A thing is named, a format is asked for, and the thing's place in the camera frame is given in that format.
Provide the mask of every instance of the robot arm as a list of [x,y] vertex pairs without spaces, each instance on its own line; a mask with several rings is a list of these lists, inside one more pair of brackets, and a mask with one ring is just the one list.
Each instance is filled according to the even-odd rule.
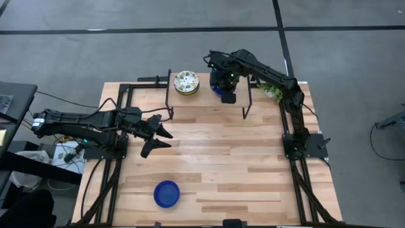
[[209,55],[204,57],[204,60],[206,58],[209,58],[209,61],[206,61],[208,67],[217,72],[213,76],[211,74],[211,80],[223,89],[223,95],[227,98],[222,99],[223,103],[235,102],[236,97],[233,91],[239,82],[240,76],[246,77],[246,75],[251,74],[256,79],[261,79],[279,88],[283,93],[285,111],[291,114],[294,128],[293,149],[301,154],[306,151],[310,134],[304,126],[304,117],[302,115],[304,93],[301,91],[296,78],[286,77],[284,74],[260,63],[252,53],[245,49],[240,49],[231,54],[210,51]]
[[138,107],[97,111],[92,114],[62,113],[45,109],[42,113],[34,113],[31,129],[39,138],[63,134],[86,139],[112,152],[120,149],[119,140],[122,136],[116,132],[120,130],[145,140],[141,156],[146,158],[152,149],[171,147],[153,138],[155,134],[173,138],[163,128],[160,119],[161,115],[153,115],[146,121],[142,120],[142,112]]

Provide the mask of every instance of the blue object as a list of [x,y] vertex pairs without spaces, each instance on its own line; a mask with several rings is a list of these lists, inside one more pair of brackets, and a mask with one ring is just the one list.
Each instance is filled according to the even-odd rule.
[[171,180],[160,182],[153,192],[154,201],[163,208],[174,206],[180,197],[180,190]]

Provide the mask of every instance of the gray carpet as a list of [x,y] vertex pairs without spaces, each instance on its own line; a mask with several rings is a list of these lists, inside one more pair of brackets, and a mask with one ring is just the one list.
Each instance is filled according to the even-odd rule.
[[[405,25],[404,1],[283,0],[280,9],[285,26]],[[272,2],[264,0],[11,0],[0,18],[0,30],[275,25]],[[344,220],[402,227],[405,163],[373,154],[369,133],[374,122],[403,110],[405,30],[286,36],[295,75],[309,82],[321,130],[332,138],[328,151]],[[0,80],[98,105],[104,82],[164,75],[168,68],[207,72],[202,57],[210,49],[240,48],[285,72],[278,32],[0,35]],[[36,95],[31,110],[44,108],[90,111]],[[16,139],[37,142],[24,128]],[[396,128],[375,131],[373,142],[379,153],[405,158]],[[71,217],[76,193],[53,192],[58,224]]]

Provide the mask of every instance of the wooden table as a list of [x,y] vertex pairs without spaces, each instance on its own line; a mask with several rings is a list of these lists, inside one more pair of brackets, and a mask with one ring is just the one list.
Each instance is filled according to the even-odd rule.
[[[105,83],[101,101],[116,99],[119,85]],[[305,104],[313,109],[308,85],[301,84],[301,89]],[[165,92],[136,89],[132,106],[141,110],[165,107]],[[130,137],[113,225],[154,225],[156,221],[163,225],[221,225],[223,219],[234,218],[249,225],[299,224],[290,165],[282,146],[279,107],[259,89],[252,89],[252,101],[245,120],[239,108],[175,108],[174,119],[163,124],[174,136],[165,140],[173,147],[155,149],[147,159],[140,156],[143,141]],[[110,109],[112,104],[104,107]],[[316,117],[307,109],[303,111],[306,127],[317,132]],[[157,113],[168,117],[165,110]],[[330,214],[341,220],[328,167],[316,158],[307,161],[313,192]],[[73,221],[80,219],[84,188],[95,164],[95,160],[86,163]],[[99,194],[103,167],[104,161],[90,182],[85,211]],[[179,185],[181,196],[173,208],[163,209],[154,202],[153,191],[158,182],[168,179]],[[303,195],[310,220],[308,200]],[[101,221],[106,221],[108,204],[109,196]]]

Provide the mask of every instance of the white cable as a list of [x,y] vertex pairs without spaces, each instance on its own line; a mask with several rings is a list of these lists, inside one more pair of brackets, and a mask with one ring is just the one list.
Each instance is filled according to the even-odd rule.
[[56,188],[53,188],[53,187],[51,187],[51,186],[49,185],[49,179],[47,180],[47,183],[48,183],[48,187],[49,187],[50,189],[52,189],[52,190],[55,190],[55,191],[66,191],[66,190],[71,190],[72,188],[76,187],[76,185],[74,184],[72,187],[69,187],[69,188],[66,188],[66,189],[56,189]]

